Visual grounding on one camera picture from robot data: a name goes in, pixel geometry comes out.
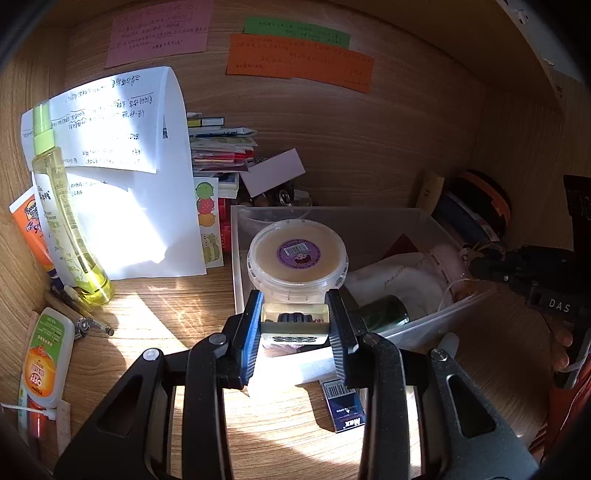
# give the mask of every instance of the pink sticky note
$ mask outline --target pink sticky note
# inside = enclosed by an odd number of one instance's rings
[[[181,0],[113,19],[105,67],[205,51],[213,0]]]

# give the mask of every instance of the green spray nozzle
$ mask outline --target green spray nozzle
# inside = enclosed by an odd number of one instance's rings
[[[39,155],[56,146],[51,127],[49,101],[35,105],[33,109],[33,147],[35,155]]]

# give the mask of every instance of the plastic container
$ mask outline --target plastic container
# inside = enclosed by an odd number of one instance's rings
[[[381,260],[402,234],[421,252],[428,252],[439,244],[449,244],[457,251],[460,249],[433,218],[418,209],[233,206],[232,271],[237,313],[244,311],[245,302],[253,289],[246,258],[254,237],[273,222],[304,217],[326,225],[340,236],[347,251],[349,271]],[[492,295],[494,288],[489,284],[482,285],[486,289],[478,295],[406,325],[380,332],[380,335],[392,340],[399,348],[424,352],[436,346],[447,332],[470,319],[475,306]],[[249,393],[259,388],[280,388],[315,381],[334,370],[330,348],[278,357],[259,354],[254,376],[249,382]]]
[[[66,383],[74,345],[74,324],[51,308],[41,312],[28,345],[22,372],[31,400],[56,408]]]
[[[248,276],[266,303],[324,303],[339,288],[349,260],[341,238],[306,219],[272,223],[258,232],[246,258]]]

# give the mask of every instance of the green sticky note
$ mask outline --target green sticky note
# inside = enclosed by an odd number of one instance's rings
[[[303,38],[341,48],[349,48],[349,40],[351,39],[351,35],[348,33],[332,28],[271,17],[248,17],[244,25],[244,33]]]

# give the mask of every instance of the orange tube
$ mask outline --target orange tube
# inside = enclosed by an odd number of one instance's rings
[[[15,200],[10,206],[10,213],[24,235],[25,241],[31,249],[31,252],[33,252],[33,255],[35,255],[35,258],[47,273],[49,273],[51,278],[57,278],[56,269],[49,257],[47,244],[45,243],[45,238],[41,231],[33,187],[28,189]]]

